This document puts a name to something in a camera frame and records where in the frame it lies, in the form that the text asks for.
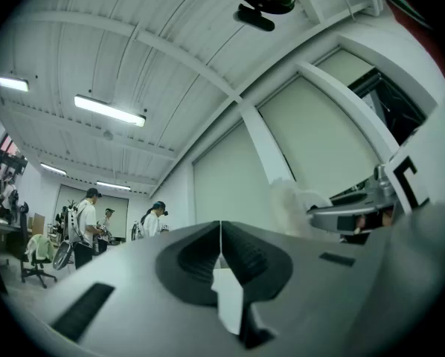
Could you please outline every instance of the woman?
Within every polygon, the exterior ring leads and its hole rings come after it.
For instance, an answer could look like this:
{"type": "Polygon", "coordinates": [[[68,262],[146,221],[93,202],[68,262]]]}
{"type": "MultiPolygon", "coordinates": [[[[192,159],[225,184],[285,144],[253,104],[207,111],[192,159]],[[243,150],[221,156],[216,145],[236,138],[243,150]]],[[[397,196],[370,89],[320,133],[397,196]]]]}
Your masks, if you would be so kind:
{"type": "Polygon", "coordinates": [[[137,238],[153,237],[159,233],[161,230],[159,217],[163,215],[168,215],[166,205],[162,201],[155,202],[141,218],[140,223],[143,228],[143,233],[138,234],[137,238]]]}

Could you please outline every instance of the black slot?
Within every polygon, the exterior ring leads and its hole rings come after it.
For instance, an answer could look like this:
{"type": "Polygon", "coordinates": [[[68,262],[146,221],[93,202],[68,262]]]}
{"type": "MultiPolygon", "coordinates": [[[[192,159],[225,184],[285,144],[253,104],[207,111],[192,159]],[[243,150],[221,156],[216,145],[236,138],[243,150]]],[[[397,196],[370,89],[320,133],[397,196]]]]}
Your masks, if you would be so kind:
{"type": "Polygon", "coordinates": [[[339,265],[351,267],[355,264],[356,259],[350,257],[343,257],[342,255],[323,253],[320,255],[320,259],[327,260],[328,262],[338,263],[339,265]]]}
{"type": "Polygon", "coordinates": [[[96,283],[90,287],[52,326],[66,338],[77,342],[115,287],[96,283]]]}

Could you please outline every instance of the office chair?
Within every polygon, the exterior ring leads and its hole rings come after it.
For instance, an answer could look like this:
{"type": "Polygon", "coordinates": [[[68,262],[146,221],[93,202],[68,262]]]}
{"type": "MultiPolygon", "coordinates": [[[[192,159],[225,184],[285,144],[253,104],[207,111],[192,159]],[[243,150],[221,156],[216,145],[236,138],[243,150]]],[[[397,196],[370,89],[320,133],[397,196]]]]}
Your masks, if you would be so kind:
{"type": "Polygon", "coordinates": [[[52,277],[54,279],[54,282],[57,282],[57,278],[53,275],[47,274],[44,272],[44,263],[52,263],[52,260],[36,260],[36,252],[33,252],[30,256],[28,256],[25,251],[28,246],[29,242],[29,235],[28,235],[28,212],[29,212],[29,206],[25,202],[19,209],[19,215],[20,215],[20,225],[21,225],[21,232],[22,232],[22,244],[23,244],[23,250],[22,250],[22,256],[21,256],[21,281],[25,283],[26,277],[31,276],[37,276],[39,280],[41,281],[42,287],[45,289],[47,286],[44,284],[44,280],[42,280],[42,277],[52,277]],[[31,263],[33,268],[25,268],[24,263],[31,263]]]}

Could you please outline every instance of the cap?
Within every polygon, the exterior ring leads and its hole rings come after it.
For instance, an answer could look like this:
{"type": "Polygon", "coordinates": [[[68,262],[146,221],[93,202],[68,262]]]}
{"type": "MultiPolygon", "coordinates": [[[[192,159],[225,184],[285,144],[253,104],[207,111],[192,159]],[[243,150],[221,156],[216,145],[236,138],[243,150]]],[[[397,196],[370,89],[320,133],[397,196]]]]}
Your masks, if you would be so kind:
{"type": "Polygon", "coordinates": [[[87,190],[86,198],[90,198],[93,196],[97,196],[98,198],[100,198],[102,196],[102,194],[99,193],[96,188],[91,187],[89,190],[87,190]]]}
{"type": "Polygon", "coordinates": [[[283,5],[271,0],[244,0],[248,2],[256,10],[261,12],[271,13],[274,15],[283,15],[294,9],[295,2],[291,5],[283,5]]]}

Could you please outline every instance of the fluorescent light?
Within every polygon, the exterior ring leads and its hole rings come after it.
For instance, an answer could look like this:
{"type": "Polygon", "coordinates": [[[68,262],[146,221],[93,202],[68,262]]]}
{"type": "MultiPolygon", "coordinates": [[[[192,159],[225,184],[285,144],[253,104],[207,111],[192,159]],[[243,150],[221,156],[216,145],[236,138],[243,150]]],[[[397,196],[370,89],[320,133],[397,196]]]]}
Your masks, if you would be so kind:
{"type": "Polygon", "coordinates": [[[130,187],[124,187],[123,185],[107,184],[106,182],[97,181],[97,185],[102,185],[103,187],[113,187],[115,189],[131,190],[130,187]]]}
{"type": "Polygon", "coordinates": [[[57,168],[51,167],[50,165],[43,164],[43,163],[41,163],[41,166],[42,166],[42,168],[45,168],[45,169],[50,170],[52,172],[59,173],[59,174],[64,175],[64,176],[67,175],[67,172],[65,170],[59,170],[57,168]]]}
{"type": "Polygon", "coordinates": [[[29,91],[27,80],[14,80],[12,78],[0,77],[0,86],[9,87],[10,89],[29,91]]]}
{"type": "Polygon", "coordinates": [[[82,95],[76,95],[74,98],[75,106],[81,109],[97,112],[98,114],[110,116],[124,122],[135,124],[136,126],[143,127],[145,124],[145,116],[134,115],[119,109],[114,109],[104,102],[98,100],[89,99],[82,95]]]}

